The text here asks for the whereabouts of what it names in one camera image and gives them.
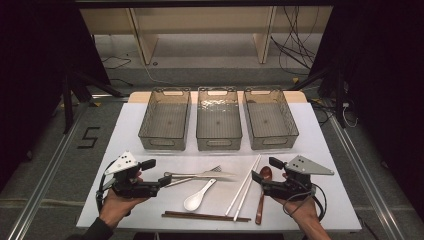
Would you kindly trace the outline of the black metal stand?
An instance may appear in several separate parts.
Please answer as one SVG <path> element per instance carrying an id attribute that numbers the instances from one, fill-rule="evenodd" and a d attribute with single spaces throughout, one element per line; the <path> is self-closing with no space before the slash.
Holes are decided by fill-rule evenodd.
<path id="1" fill-rule="evenodd" d="M 289 88 L 289 91 L 299 91 L 317 80 L 321 81 L 318 88 L 318 95 L 324 98 L 335 98 L 335 117 L 340 126 L 345 128 L 346 124 L 343 118 L 343 103 L 345 100 L 344 70 L 338 64 L 330 64 L 310 74 L 304 81 Z"/>
<path id="2" fill-rule="evenodd" d="M 65 109 L 65 134 L 71 130 L 74 123 L 71 94 L 74 94 L 82 103 L 89 102 L 93 98 L 93 95 L 88 90 L 88 85 L 93 85 L 114 97 L 124 97 L 123 93 L 113 89 L 111 86 L 102 83 L 99 80 L 96 80 L 88 74 L 77 70 L 68 71 L 62 80 L 62 96 Z"/>

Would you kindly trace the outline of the clear grey plastic bin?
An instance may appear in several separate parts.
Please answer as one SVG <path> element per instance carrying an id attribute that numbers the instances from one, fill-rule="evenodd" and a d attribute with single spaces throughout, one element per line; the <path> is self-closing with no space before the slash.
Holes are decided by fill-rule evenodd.
<path id="1" fill-rule="evenodd" d="M 252 150 L 288 149 L 294 146 L 299 131 L 280 88 L 246 88 L 243 107 Z"/>
<path id="2" fill-rule="evenodd" d="M 239 150 L 242 137 L 237 90 L 234 87 L 200 87 L 196 126 L 198 150 Z"/>
<path id="3" fill-rule="evenodd" d="M 154 88 L 138 133 L 143 147 L 183 151 L 190 112 L 189 88 Z"/>

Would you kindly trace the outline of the metal fork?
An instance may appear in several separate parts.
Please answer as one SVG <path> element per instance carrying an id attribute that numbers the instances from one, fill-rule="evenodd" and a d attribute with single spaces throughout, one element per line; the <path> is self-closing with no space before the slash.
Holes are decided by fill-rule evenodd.
<path id="1" fill-rule="evenodd" d="M 221 170 L 222 170 L 222 168 L 221 168 L 220 165 L 210 169 L 210 171 L 214 171 L 214 172 L 221 172 Z M 165 172 L 163 175 L 164 176 L 171 176 L 173 174 L 176 174 L 176 173 Z M 182 179 L 179 179 L 179 180 L 172 180 L 172 182 L 165 187 L 171 187 L 171 186 L 174 186 L 174 185 L 178 185 L 178 184 L 181 184 L 181 183 L 188 182 L 188 181 L 193 180 L 193 179 L 194 179 L 194 177 L 186 177 L 186 178 L 182 178 Z"/>

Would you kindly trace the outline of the person's left hand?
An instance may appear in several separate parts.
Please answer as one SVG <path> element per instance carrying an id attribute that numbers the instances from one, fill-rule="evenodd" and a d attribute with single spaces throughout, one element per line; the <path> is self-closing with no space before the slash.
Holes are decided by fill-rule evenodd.
<path id="1" fill-rule="evenodd" d="M 147 198 L 123 198 L 117 196 L 110 189 L 103 202 L 99 218 L 111 229 L 115 229 L 119 222 L 138 204 L 147 201 Z"/>

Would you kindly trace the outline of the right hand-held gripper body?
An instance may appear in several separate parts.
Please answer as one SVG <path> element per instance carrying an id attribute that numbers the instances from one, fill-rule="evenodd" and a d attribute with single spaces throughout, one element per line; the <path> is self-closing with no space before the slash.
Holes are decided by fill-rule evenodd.
<path id="1" fill-rule="evenodd" d="M 312 175 L 334 174 L 333 170 L 301 155 L 285 163 L 285 168 L 282 169 L 286 173 L 284 182 L 265 179 L 262 181 L 261 187 L 265 196 L 283 200 L 303 200 L 312 194 Z"/>

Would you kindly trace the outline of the dark curtain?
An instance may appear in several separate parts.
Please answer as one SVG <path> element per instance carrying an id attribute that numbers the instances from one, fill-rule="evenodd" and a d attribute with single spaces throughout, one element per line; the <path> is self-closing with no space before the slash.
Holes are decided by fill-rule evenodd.
<path id="1" fill-rule="evenodd" d="M 330 14 L 312 71 L 340 48 L 348 97 L 424 218 L 424 0 L 356 0 Z"/>
<path id="2" fill-rule="evenodd" d="M 110 84 L 79 9 L 0 1 L 0 191 L 58 105 L 62 81 L 90 97 L 73 72 Z"/>

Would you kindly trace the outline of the white ceramic spoon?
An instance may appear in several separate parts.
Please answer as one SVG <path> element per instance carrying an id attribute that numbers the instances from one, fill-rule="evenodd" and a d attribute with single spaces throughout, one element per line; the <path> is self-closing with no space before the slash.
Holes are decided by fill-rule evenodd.
<path id="1" fill-rule="evenodd" d="M 187 211 L 195 211 L 202 203 L 208 189 L 216 183 L 216 179 L 210 179 L 199 191 L 187 197 L 183 203 Z"/>

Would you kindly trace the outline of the person's right hand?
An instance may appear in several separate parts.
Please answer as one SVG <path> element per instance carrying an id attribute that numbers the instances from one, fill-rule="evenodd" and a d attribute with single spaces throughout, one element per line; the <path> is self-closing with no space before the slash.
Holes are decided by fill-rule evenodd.
<path id="1" fill-rule="evenodd" d="M 304 232 L 309 232 L 320 227 L 315 202 L 312 198 L 302 201 L 288 201 L 275 198 L 280 203 L 283 211 L 290 216 Z"/>

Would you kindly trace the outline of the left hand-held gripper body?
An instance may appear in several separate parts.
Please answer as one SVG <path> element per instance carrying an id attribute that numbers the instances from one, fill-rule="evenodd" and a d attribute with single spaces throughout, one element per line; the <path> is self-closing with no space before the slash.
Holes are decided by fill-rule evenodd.
<path id="1" fill-rule="evenodd" d="M 160 184 L 139 181 L 138 173 L 142 171 L 140 163 L 130 151 L 118 156 L 104 171 L 105 176 L 112 176 L 112 179 L 104 185 L 104 189 L 111 188 L 118 196 L 124 198 L 156 197 Z"/>

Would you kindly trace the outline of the white chopstick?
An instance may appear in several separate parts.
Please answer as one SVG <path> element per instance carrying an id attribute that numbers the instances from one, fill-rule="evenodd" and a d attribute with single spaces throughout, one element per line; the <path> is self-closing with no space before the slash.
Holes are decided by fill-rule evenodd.
<path id="1" fill-rule="evenodd" d="M 234 222 L 236 222 L 236 221 L 238 220 L 238 218 L 239 218 L 239 214 L 240 214 L 240 212 L 241 212 L 241 210 L 242 210 L 242 208 L 243 208 L 243 205 L 244 205 L 244 203 L 245 203 L 245 199 L 246 199 L 246 197 L 247 197 L 247 194 L 249 193 L 250 186 L 251 186 L 252 181 L 253 181 L 253 180 L 252 180 L 252 173 L 253 173 L 254 171 L 256 171 L 256 169 L 257 169 L 257 167 L 258 167 L 258 165 L 259 165 L 259 163 L 260 163 L 260 160 L 261 160 L 261 154 L 259 154 L 259 155 L 257 156 L 257 159 L 256 159 L 256 161 L 255 161 L 255 163 L 254 163 L 253 167 L 250 169 L 249 174 L 247 175 L 246 183 L 245 183 L 245 185 L 246 185 L 246 186 L 244 187 L 243 195 L 242 195 L 242 197 L 241 197 L 241 200 L 240 200 L 240 202 L 239 202 L 239 205 L 238 205 L 237 210 L 236 210 L 236 212 L 235 212 L 235 214 L 234 214 L 234 217 L 233 217 L 233 221 L 234 221 Z"/>
<path id="2" fill-rule="evenodd" d="M 249 174 L 249 171 L 250 171 L 250 169 L 253 167 L 253 165 L 254 165 L 255 161 L 253 162 L 252 166 L 251 166 L 251 167 L 249 168 L 249 170 L 247 171 L 247 173 L 246 173 L 246 175 L 245 175 L 245 177 L 244 177 L 243 181 L 241 182 L 241 184 L 240 184 L 240 186 L 239 186 L 238 190 L 236 191 L 236 193 L 235 193 L 235 195 L 234 195 L 234 197 L 233 197 L 233 199 L 232 199 L 232 201 L 231 201 L 230 205 L 227 207 L 226 212 L 225 212 L 225 216 L 228 216 L 228 215 L 231 213 L 231 211 L 232 211 L 232 209 L 233 209 L 234 205 L 236 204 L 236 202 L 237 202 L 237 200 L 238 200 L 239 196 L 241 196 L 241 197 L 242 197 L 243 192 L 244 192 L 244 187 L 246 186 L 246 185 L 245 185 L 245 183 L 246 183 L 247 175 Z"/>

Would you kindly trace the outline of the reddish brown wooden spoon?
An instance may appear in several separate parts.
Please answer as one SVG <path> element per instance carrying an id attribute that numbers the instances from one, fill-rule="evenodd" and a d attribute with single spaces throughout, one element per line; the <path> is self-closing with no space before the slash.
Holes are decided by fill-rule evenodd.
<path id="1" fill-rule="evenodd" d="M 272 179 L 272 170 L 271 170 L 271 168 L 269 166 L 264 166 L 260 170 L 260 175 L 265 180 L 271 180 Z M 260 225 L 262 223 L 263 207 L 264 207 L 264 193 L 261 193 L 260 198 L 259 198 L 259 202 L 258 202 L 257 211 L 256 211 L 256 216 L 255 216 L 255 223 L 257 225 Z"/>

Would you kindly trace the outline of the metal table knife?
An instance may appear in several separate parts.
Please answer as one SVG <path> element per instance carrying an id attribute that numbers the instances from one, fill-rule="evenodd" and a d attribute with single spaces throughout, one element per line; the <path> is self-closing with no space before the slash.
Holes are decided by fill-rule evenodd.
<path id="1" fill-rule="evenodd" d="M 176 179 L 182 179 L 182 178 L 214 178 L 214 177 L 234 177 L 235 174 L 227 173 L 227 172 L 215 172 L 215 171 L 205 171 L 202 173 L 196 173 L 196 174 L 176 174 L 176 173 L 170 173 L 165 172 L 165 177 L 171 177 Z"/>

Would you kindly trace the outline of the beige wooden desk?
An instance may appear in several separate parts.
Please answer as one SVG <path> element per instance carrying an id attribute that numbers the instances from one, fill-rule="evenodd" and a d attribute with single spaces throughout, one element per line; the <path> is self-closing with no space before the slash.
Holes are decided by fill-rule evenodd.
<path id="1" fill-rule="evenodd" d="M 167 7 L 83 9 L 92 35 L 131 35 L 138 54 L 148 64 L 160 34 L 245 33 L 253 36 L 258 61 L 267 60 L 270 37 L 287 33 L 291 25 L 300 33 L 322 33 L 330 6 L 271 7 Z"/>

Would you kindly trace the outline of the aluminium floor rail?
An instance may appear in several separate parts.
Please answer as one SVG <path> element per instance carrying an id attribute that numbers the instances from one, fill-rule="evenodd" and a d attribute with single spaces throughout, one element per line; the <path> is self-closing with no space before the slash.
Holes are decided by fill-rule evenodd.
<path id="1" fill-rule="evenodd" d="M 57 108 L 31 150 L 32 158 L 19 165 L 0 194 L 0 210 L 11 212 L 5 240 L 24 239 L 87 109 L 87 103 L 73 108 L 73 124 L 65 133 L 65 113 Z"/>
<path id="2" fill-rule="evenodd" d="M 331 117 L 330 122 L 388 238 L 390 240 L 405 240 L 400 225 L 366 169 L 347 131 L 339 125 L 335 117 Z"/>

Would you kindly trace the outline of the white table cover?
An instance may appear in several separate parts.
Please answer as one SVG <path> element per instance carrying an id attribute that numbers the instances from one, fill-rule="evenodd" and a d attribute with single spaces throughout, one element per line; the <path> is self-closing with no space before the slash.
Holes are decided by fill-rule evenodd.
<path id="1" fill-rule="evenodd" d="M 227 179 L 219 179 L 210 187 L 197 212 L 220 216 L 224 214 L 233 216 L 238 213 L 246 220 L 234 222 L 232 220 L 213 221 L 166 217 L 164 215 L 166 211 L 182 212 L 184 200 L 205 186 L 204 180 L 197 179 L 161 189 L 156 197 L 134 208 L 131 214 L 120 222 L 121 229 L 153 232 L 233 233 L 296 231 L 297 224 L 283 212 L 282 206 L 270 197 L 264 201 L 262 223 L 257 225 L 255 215 L 261 194 L 260 185 L 253 182 L 248 191 L 240 188 L 257 158 L 261 159 L 259 165 L 263 167 L 268 164 L 270 156 L 287 162 L 302 155 L 332 171 L 337 170 L 311 105 L 291 103 L 289 107 L 299 130 L 299 136 L 290 149 L 253 151 L 248 134 L 244 133 L 241 148 L 238 151 L 200 152 L 196 139 L 197 114 L 191 113 L 186 149 L 176 152 L 154 152 L 145 150 L 138 137 L 146 105 L 143 103 L 124 104 L 77 226 L 79 228 L 88 227 L 98 216 L 95 193 L 101 176 L 111 161 L 123 152 L 130 151 L 138 161 L 148 159 L 156 161 L 155 168 L 142 173 L 142 177 L 146 181 L 155 181 L 166 171 L 201 173 L 220 166 L 224 172 L 230 172 L 232 176 Z"/>

